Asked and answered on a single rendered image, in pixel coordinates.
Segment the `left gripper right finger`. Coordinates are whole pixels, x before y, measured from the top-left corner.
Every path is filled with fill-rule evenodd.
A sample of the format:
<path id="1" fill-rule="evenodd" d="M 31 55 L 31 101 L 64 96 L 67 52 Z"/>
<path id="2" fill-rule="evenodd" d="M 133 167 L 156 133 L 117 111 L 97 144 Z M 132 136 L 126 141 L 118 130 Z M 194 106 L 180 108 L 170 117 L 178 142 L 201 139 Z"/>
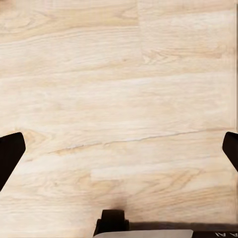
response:
<path id="1" fill-rule="evenodd" d="M 222 150 L 238 172 L 238 134 L 227 132 L 223 141 Z"/>

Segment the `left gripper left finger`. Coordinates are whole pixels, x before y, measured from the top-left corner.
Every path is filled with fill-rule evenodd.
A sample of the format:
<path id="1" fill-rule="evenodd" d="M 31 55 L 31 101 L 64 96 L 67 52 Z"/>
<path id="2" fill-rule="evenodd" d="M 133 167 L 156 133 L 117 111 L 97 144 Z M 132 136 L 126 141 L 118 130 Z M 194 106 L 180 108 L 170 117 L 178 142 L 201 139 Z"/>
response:
<path id="1" fill-rule="evenodd" d="M 0 191 L 26 151 L 22 132 L 0 137 Z"/>

